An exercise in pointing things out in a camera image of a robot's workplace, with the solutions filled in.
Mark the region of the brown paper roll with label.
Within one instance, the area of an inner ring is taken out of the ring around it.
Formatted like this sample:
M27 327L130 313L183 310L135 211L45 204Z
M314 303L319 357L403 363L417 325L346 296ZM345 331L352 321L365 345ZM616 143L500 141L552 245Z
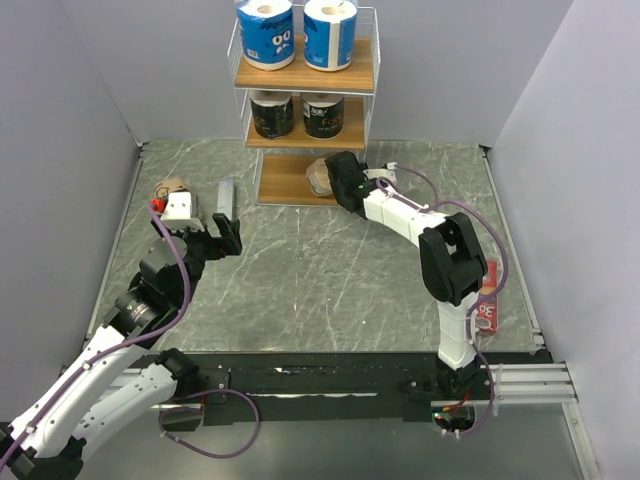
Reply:
M312 193L317 197L327 197L332 194L328 167L325 158L315 159L305 172Z

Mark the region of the black-wrapped paper roll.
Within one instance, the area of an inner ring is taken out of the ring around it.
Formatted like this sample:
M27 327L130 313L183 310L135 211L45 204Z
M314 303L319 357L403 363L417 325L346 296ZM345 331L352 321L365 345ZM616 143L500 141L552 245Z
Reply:
M264 138L287 136L294 128L294 104L291 92L250 90L253 125Z
M344 124L343 95L304 92L300 98L305 130L310 137L330 139L341 133Z

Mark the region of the brown paper roll with drawing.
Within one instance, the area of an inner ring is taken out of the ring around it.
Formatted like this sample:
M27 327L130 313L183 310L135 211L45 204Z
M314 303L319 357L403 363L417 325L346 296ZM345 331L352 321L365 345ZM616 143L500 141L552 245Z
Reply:
M151 196L150 205L152 210L156 213L163 213L171 193L189 190L187 182L182 177L171 177L158 182L153 187Z

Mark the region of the blue-wrapped paper towel roll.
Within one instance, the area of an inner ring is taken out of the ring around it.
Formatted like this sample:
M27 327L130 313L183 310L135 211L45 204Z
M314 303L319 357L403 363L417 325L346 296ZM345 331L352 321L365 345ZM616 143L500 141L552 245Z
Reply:
M335 72L352 62L358 8L353 1L306 1L304 58L316 70Z

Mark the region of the blue cartoon paper towel roll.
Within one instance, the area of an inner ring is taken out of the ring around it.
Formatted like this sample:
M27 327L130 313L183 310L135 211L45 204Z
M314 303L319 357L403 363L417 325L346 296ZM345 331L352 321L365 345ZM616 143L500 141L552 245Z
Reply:
M242 53L249 65L264 71L288 66L295 58L291 1L236 1Z

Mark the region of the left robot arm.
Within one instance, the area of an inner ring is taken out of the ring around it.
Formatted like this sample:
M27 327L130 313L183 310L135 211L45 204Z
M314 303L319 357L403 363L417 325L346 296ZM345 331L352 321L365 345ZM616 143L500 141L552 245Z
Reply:
M47 392L1 427L1 466L18 479L74 479L95 448L157 402L190 400L199 367L177 349L161 352L131 383L107 388L186 314L207 262L242 252L240 222L212 216L218 236L185 227L159 235L85 349Z

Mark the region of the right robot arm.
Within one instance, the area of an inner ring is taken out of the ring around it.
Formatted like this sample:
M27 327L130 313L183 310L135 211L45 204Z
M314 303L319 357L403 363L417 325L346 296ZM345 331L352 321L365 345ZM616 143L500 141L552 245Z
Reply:
M391 164L374 171L344 151L328 156L324 165L341 207L387 227L418 248L423 283L438 307L437 386L448 398L463 396L478 370L472 308L488 273L471 220L462 212L446 215L401 194Z

